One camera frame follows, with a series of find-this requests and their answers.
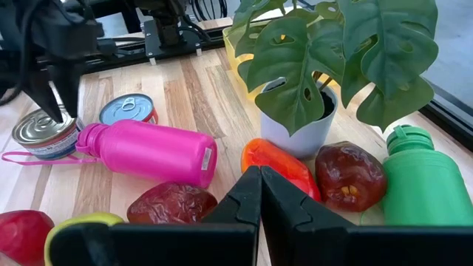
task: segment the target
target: red apple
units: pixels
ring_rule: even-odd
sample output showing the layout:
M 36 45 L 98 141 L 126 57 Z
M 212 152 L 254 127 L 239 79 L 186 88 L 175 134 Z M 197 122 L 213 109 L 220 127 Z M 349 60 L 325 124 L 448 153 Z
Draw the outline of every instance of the red apple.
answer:
M 44 243 L 54 227 L 41 211 L 0 214 L 0 253 L 22 266 L 44 265 Z

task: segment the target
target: tin can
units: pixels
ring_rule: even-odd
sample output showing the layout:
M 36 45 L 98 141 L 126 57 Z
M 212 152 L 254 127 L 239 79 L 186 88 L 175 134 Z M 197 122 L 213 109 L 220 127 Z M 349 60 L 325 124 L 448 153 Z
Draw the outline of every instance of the tin can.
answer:
M 59 106 L 63 123 L 56 123 L 41 109 L 23 117 L 13 128 L 12 138 L 42 160 L 56 160 L 75 151 L 79 131 L 84 127 L 80 118 L 72 118 L 64 106 Z
M 122 95 L 110 101 L 102 108 L 99 118 L 106 125 L 112 125 L 123 119 L 157 124 L 153 100 L 140 93 Z

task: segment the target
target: green bottle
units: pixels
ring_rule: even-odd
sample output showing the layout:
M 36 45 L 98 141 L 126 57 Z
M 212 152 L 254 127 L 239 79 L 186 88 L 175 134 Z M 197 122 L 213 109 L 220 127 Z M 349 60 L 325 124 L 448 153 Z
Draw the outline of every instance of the green bottle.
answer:
M 455 161 L 434 150 L 430 134 L 397 126 L 383 162 L 387 225 L 473 225 L 473 205 Z

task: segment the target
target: orange object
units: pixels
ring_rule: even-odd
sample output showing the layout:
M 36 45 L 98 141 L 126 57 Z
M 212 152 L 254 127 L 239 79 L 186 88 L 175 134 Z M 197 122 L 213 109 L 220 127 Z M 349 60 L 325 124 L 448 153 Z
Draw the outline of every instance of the orange object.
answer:
M 270 166 L 317 202 L 320 191 L 309 168 L 267 140 L 250 141 L 242 153 L 242 173 L 250 166 Z

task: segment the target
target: green bottle cap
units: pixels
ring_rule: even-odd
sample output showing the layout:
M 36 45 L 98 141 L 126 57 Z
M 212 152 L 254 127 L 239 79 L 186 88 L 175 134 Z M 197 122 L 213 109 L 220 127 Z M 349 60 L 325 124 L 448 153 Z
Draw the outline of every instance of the green bottle cap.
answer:
M 394 132 L 387 138 L 389 155 L 410 149 L 434 150 L 434 143 L 430 134 L 426 130 L 415 126 L 396 126 Z

